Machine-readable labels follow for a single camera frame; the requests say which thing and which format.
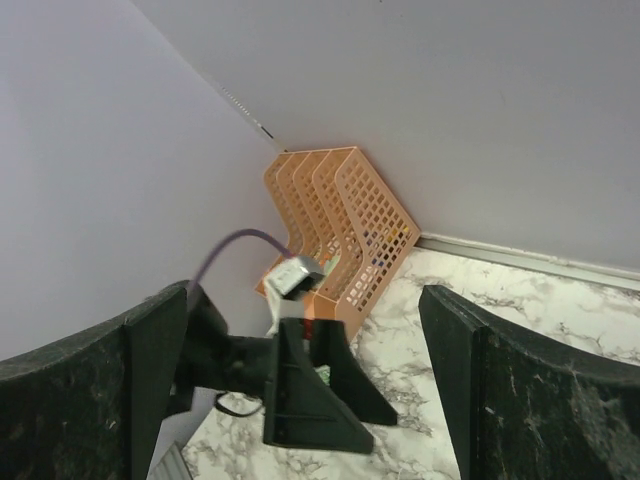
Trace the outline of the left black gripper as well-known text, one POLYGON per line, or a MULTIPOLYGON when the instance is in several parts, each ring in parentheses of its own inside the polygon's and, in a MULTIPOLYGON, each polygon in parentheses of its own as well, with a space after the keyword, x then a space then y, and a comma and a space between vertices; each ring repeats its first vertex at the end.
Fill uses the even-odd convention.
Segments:
POLYGON ((229 376, 231 389, 263 399, 269 446, 370 454, 373 436, 360 421, 398 424, 353 356, 341 321, 288 318, 271 338, 236 337, 229 376), (329 369, 329 386, 314 367, 329 369))

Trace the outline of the green leaf pattern bowl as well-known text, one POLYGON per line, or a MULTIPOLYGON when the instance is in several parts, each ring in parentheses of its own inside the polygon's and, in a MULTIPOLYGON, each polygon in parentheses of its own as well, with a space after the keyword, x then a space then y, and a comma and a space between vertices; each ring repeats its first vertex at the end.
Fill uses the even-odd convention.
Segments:
POLYGON ((321 365, 314 368, 315 373, 319 376, 322 382, 329 386, 331 382, 331 367, 328 365, 321 365))

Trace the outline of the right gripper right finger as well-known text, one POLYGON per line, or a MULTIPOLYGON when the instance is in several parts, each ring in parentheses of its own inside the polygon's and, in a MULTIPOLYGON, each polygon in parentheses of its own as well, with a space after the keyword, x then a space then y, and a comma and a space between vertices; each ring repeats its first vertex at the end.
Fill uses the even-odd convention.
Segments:
POLYGON ((502 319, 441 285, 419 313, 464 479, 636 479, 639 369, 502 319))

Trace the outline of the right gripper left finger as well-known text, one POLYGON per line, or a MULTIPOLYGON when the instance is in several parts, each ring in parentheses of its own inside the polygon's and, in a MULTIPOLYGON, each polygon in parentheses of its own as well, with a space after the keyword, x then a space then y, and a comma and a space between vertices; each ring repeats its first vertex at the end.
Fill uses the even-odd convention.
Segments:
POLYGON ((186 285, 178 282, 2 361, 2 478, 146 478, 186 326, 186 285))

